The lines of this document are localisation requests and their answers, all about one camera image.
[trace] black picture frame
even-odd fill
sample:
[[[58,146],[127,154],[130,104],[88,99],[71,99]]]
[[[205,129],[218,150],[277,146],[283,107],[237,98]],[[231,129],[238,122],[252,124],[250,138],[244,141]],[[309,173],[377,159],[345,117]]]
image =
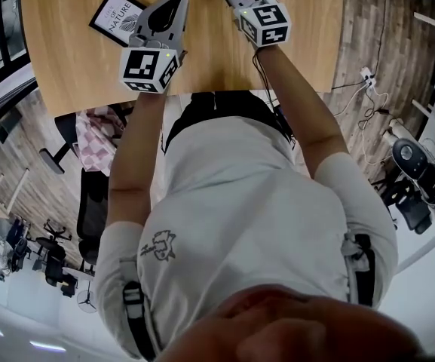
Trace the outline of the black picture frame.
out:
[[[146,5],[142,4],[141,2],[138,2],[137,0],[127,0],[129,3],[136,5],[138,8],[140,8],[142,11],[147,8]],[[107,38],[110,38],[111,40],[113,40],[115,43],[119,44],[122,47],[128,47],[128,44],[125,43],[124,41],[120,40],[119,38],[117,38],[116,36],[112,35],[111,33],[105,31],[102,27],[99,27],[98,25],[96,25],[96,19],[98,18],[98,16],[102,13],[103,8],[106,6],[106,4],[109,2],[109,0],[103,0],[103,3],[100,5],[100,7],[98,8],[98,10],[96,11],[95,15],[93,16],[93,18],[90,21],[89,26],[93,29],[95,29],[96,31],[98,31],[99,33],[101,33],[102,35],[106,36]]]

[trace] pink checkered cloth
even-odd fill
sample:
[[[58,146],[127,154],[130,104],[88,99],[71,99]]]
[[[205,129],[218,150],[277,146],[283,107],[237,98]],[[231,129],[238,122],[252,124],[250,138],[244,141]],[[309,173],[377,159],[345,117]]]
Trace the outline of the pink checkered cloth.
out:
[[[124,132],[124,124],[108,106],[84,110],[76,115],[75,147],[87,172],[110,175],[117,144]]]

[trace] nose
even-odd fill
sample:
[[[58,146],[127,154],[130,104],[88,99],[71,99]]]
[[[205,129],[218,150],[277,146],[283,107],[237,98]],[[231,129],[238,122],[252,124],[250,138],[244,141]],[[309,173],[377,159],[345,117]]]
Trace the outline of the nose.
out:
[[[326,328],[314,321],[281,319],[269,324],[237,347],[240,362],[326,360]]]

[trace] forearm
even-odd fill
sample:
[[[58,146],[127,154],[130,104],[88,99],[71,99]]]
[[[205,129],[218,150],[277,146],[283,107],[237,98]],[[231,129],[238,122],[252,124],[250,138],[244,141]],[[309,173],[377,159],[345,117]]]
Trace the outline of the forearm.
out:
[[[259,61],[301,146],[311,176],[335,152],[348,152],[338,123],[324,102],[278,46],[264,48]]]
[[[113,160],[110,191],[150,189],[166,96],[140,94]]]

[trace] power outlet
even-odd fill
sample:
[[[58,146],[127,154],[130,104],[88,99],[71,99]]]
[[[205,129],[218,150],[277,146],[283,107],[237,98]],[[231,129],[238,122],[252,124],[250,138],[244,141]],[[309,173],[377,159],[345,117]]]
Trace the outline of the power outlet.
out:
[[[371,88],[375,88],[376,79],[372,78],[372,73],[371,73],[371,71],[369,71],[368,67],[363,67],[360,74],[361,74],[361,76],[363,76],[363,79],[365,80],[366,84],[368,85],[367,90],[369,90]]]

